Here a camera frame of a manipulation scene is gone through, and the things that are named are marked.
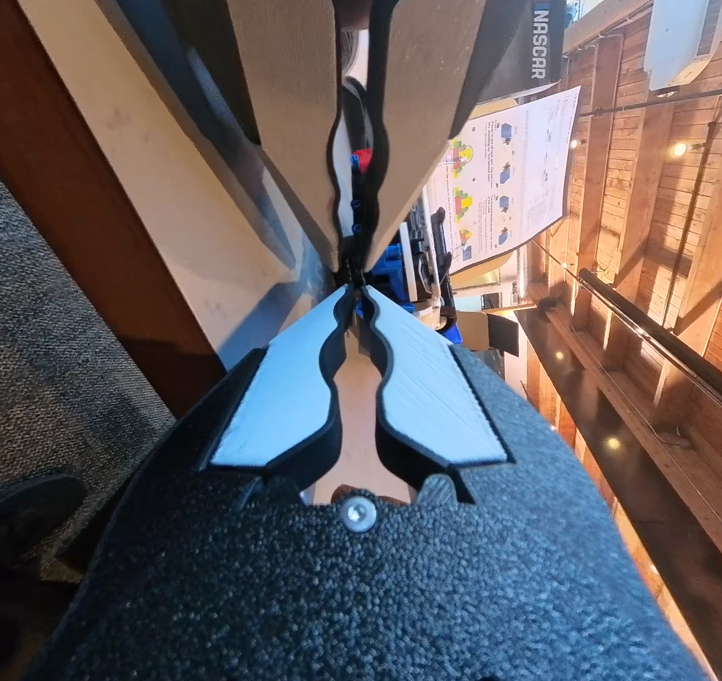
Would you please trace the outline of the toy brick race car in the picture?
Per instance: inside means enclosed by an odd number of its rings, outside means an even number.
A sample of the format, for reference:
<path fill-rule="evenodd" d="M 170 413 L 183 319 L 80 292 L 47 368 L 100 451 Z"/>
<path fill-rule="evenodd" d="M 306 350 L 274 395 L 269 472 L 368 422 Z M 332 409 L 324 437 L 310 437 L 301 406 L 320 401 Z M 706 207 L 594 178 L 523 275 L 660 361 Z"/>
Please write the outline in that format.
<path fill-rule="evenodd" d="M 343 79 L 341 119 L 334 139 L 332 157 L 340 191 L 338 219 L 341 248 L 348 254 L 363 233 L 362 221 L 369 219 L 366 208 L 368 166 L 373 154 L 373 129 L 366 107 L 366 89 L 355 78 Z M 373 267 L 362 272 L 359 260 L 349 260 L 341 273 L 351 271 L 367 285 L 409 312 L 424 325 L 461 344 L 458 313 L 450 284 L 452 254 L 443 238 L 443 209 L 432 212 L 425 190 L 410 207 L 394 231 L 390 243 Z"/>

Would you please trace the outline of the person's right hand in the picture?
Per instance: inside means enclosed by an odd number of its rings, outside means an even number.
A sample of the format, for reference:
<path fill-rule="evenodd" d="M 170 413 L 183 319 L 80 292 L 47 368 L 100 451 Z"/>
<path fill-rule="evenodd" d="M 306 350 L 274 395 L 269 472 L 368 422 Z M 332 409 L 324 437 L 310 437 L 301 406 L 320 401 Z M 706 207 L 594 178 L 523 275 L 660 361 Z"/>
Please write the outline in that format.
<path fill-rule="evenodd" d="M 382 501 L 386 504 L 392 504 L 392 505 L 410 505 L 410 500 L 402 500 L 398 498 L 394 498 L 393 496 L 388 495 L 378 495 L 373 492 L 371 492 L 368 489 L 365 488 L 359 488 L 350 486 L 348 484 L 341 484 L 332 492 L 330 503 L 331 504 L 339 504 L 342 501 L 347 500 L 348 498 L 351 498 L 352 496 L 363 496 L 364 498 L 368 498 L 373 501 Z"/>

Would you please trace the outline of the grey desk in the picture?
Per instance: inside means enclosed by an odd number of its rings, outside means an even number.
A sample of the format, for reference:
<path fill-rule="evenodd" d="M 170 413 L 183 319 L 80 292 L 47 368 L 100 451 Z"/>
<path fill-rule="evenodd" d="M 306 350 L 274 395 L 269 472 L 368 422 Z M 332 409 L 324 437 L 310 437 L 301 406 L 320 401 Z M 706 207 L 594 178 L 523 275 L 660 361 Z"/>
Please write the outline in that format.
<path fill-rule="evenodd" d="M 227 373 L 327 269 L 257 151 L 221 157 L 116 0 L 18 1 Z"/>

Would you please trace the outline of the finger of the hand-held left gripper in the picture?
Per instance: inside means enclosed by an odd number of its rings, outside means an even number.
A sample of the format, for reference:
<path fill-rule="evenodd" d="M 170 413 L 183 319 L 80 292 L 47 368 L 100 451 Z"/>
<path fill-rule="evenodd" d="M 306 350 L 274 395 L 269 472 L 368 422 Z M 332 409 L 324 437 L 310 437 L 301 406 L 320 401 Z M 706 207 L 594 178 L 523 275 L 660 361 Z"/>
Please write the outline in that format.
<path fill-rule="evenodd" d="M 365 271 L 390 243 L 446 153 L 487 0 L 394 0 L 373 30 L 370 108 L 378 220 Z"/>
<path fill-rule="evenodd" d="M 261 155 L 331 272 L 339 269 L 331 146 L 340 112 L 332 0 L 227 0 Z"/>

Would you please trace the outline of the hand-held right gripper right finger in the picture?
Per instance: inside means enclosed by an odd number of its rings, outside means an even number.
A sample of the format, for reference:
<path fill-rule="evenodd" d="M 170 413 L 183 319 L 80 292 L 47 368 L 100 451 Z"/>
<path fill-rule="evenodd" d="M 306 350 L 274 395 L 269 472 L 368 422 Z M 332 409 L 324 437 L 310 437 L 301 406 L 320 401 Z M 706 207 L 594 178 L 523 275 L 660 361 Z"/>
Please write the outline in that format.
<path fill-rule="evenodd" d="M 444 336 L 371 286 L 363 319 L 381 373 L 376 448 L 387 468 L 471 468 L 508 454 Z"/>

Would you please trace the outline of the white ceiling unit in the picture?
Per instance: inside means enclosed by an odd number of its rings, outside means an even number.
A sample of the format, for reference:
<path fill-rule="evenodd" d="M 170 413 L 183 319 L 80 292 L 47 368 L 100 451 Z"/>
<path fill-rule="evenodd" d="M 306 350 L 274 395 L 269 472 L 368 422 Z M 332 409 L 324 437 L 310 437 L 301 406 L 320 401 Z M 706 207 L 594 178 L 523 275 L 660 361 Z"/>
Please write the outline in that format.
<path fill-rule="evenodd" d="M 650 92 L 696 80 L 721 40 L 721 0 L 654 0 L 644 71 Z"/>

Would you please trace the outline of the wooden beam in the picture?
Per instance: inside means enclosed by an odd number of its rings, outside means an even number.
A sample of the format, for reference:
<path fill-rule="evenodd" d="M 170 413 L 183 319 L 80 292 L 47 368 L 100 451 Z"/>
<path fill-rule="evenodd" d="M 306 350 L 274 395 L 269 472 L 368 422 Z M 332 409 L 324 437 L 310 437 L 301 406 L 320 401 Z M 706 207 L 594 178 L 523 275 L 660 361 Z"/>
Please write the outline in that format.
<path fill-rule="evenodd" d="M 177 418 L 225 375 L 18 0 L 1 0 L 2 181 Z"/>

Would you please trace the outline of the instruction sign board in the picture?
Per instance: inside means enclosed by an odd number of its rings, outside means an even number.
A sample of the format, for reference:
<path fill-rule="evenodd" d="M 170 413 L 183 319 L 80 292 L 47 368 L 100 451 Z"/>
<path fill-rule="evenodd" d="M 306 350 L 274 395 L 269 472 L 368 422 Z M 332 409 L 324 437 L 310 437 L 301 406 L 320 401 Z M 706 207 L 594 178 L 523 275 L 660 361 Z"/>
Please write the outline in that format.
<path fill-rule="evenodd" d="M 567 212 L 570 144 L 579 113 L 576 86 L 469 119 L 453 136 L 422 190 L 443 210 L 440 236 L 451 253 L 454 290 L 486 276 Z"/>

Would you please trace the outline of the black ceiling pipe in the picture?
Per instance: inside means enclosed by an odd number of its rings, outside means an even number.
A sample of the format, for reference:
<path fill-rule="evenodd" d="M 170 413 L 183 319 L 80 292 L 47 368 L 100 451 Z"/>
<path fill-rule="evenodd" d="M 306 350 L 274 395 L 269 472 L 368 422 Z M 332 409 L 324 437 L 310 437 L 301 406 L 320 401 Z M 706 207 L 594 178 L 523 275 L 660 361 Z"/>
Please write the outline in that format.
<path fill-rule="evenodd" d="M 611 285 L 595 276 L 589 269 L 578 271 L 577 280 L 582 288 L 590 291 L 611 312 L 611 315 L 635 335 L 639 342 L 649 345 L 664 362 L 660 375 L 656 403 L 666 390 L 675 387 L 681 399 L 683 392 L 697 389 L 712 404 L 721 404 L 720 370 L 691 349 L 671 331 L 652 320 L 641 309 L 623 297 Z"/>

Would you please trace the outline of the black toy car box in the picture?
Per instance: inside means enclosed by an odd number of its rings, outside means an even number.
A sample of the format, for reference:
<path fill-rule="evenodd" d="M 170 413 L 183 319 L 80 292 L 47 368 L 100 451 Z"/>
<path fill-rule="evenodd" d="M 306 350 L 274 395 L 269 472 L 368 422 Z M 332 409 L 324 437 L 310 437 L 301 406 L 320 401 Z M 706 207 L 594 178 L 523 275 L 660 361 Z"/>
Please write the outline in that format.
<path fill-rule="evenodd" d="M 478 104 L 519 99 L 561 80 L 566 0 L 527 0 Z"/>

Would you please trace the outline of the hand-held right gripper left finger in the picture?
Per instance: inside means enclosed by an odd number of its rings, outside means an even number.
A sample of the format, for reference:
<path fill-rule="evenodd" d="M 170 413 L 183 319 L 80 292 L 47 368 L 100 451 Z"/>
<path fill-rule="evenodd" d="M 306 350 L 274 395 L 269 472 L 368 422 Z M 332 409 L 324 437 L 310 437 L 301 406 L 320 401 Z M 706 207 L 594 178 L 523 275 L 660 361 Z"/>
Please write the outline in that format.
<path fill-rule="evenodd" d="M 334 377 L 354 289 L 343 286 L 272 340 L 209 457 L 261 475 L 325 475 L 341 452 Z"/>

